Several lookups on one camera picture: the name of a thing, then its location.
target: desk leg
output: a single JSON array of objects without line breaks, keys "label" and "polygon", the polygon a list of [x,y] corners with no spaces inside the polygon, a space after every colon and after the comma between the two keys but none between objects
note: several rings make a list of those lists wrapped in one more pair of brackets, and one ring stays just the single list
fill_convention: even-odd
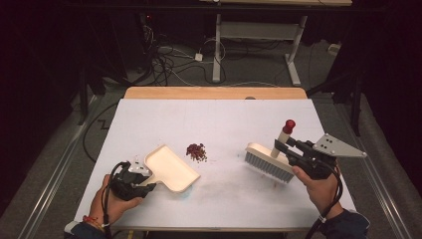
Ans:
[{"label": "desk leg", "polygon": [[221,68],[221,53],[220,53],[220,40],[221,40],[221,14],[217,14],[217,22],[215,25],[215,55],[214,55],[214,67],[212,71],[212,82],[220,82],[220,68]]},{"label": "desk leg", "polygon": [[301,85],[301,81],[299,80],[298,71],[295,67],[295,55],[296,51],[298,50],[299,43],[301,42],[302,34],[304,33],[305,23],[307,22],[308,16],[303,16],[301,19],[301,23],[298,26],[295,34],[295,40],[293,42],[293,49],[290,54],[285,54],[286,64],[288,65],[289,74],[292,79],[292,83],[295,87],[299,87]]}]

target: white dustpan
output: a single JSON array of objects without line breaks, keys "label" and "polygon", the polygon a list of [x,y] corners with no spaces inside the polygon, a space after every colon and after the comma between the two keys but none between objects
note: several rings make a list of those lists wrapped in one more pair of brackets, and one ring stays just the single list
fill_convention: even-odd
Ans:
[{"label": "white dustpan", "polygon": [[182,192],[200,177],[199,173],[166,145],[160,146],[147,155],[145,165],[152,175],[140,186],[145,186],[148,183],[163,183],[171,191]]}]

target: human hand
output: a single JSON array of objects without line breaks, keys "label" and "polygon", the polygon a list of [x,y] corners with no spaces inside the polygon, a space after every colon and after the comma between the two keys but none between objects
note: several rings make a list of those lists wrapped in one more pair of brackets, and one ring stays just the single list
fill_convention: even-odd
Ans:
[{"label": "human hand", "polygon": [[[93,199],[91,204],[90,210],[90,217],[96,218],[96,222],[101,225],[103,224],[103,207],[102,207],[102,199],[106,200],[106,186],[108,185],[109,174],[105,176],[103,179],[103,186],[100,190],[97,191],[96,196]],[[131,209],[142,202],[141,197],[135,197],[129,201],[124,201],[118,197],[116,197],[112,191],[109,191],[108,195],[108,207],[107,207],[107,214],[108,214],[108,223],[112,225],[115,221],[117,221],[123,213]]]},{"label": "human hand", "polygon": [[[316,206],[319,213],[323,213],[333,202],[337,189],[337,179],[331,174],[327,179],[313,180],[300,167],[293,166],[295,176],[307,187],[311,202]],[[331,208],[326,219],[332,218],[343,211],[340,203],[337,202]]]}]

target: red knob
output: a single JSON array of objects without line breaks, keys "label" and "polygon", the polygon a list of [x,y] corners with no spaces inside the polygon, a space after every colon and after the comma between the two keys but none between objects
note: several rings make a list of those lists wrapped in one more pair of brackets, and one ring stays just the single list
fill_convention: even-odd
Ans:
[{"label": "red knob", "polygon": [[295,126],[296,126],[296,123],[293,120],[288,119],[286,121],[286,125],[283,127],[283,133],[292,134],[293,128]]}]

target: dark background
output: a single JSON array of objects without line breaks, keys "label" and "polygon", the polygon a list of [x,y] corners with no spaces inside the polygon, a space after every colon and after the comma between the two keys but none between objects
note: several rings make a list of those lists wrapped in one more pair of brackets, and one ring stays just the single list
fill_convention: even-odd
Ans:
[{"label": "dark background", "polygon": [[[417,176],[421,171],[422,154],[419,146],[422,135],[421,14],[417,0],[391,2],[383,14],[357,18],[328,13],[309,16],[303,42],[309,45],[321,39],[342,42],[327,80],[332,81],[345,71],[358,72],[374,116],[420,192]],[[354,1],[353,4],[372,7],[385,5],[387,1]],[[111,75],[124,77],[127,68],[142,66],[145,58],[142,55],[131,58],[130,51],[117,46],[127,36],[134,41],[142,40],[132,15],[93,14],[88,20],[83,14],[64,11],[55,0],[2,1],[0,6],[2,213],[50,135],[72,111],[70,103],[78,92],[81,66],[98,65]],[[151,16],[154,32],[192,46],[200,46],[205,37],[214,34],[215,22],[210,14],[155,13]],[[292,18],[295,16],[267,16],[261,20]],[[115,26],[125,29],[116,31]],[[134,52],[142,51],[141,44],[131,45],[135,46]],[[88,75],[90,86],[100,94],[102,73],[88,68]],[[354,79],[348,79],[329,90],[347,96],[339,100],[344,103],[353,83]]]}]

